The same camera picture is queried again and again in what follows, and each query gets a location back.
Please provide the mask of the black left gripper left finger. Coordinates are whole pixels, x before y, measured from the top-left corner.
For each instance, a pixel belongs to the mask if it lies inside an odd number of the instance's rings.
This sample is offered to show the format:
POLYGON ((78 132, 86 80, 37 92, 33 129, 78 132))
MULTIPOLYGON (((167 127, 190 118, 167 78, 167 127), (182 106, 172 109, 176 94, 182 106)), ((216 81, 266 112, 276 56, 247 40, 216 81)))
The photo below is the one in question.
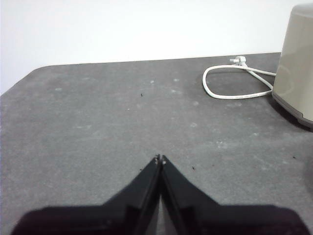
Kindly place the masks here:
POLYGON ((27 212, 14 235, 144 235, 156 227, 161 157, 156 155, 102 205, 45 207, 27 212))

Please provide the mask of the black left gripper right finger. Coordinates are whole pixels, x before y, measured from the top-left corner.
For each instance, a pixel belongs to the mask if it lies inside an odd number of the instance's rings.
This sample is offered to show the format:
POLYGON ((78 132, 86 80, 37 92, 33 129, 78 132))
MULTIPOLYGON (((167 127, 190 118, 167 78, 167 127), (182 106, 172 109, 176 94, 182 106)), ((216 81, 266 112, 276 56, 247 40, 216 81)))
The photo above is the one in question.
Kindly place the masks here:
POLYGON ((300 216, 274 205, 222 205, 161 156, 161 195, 179 235, 307 235, 300 216))

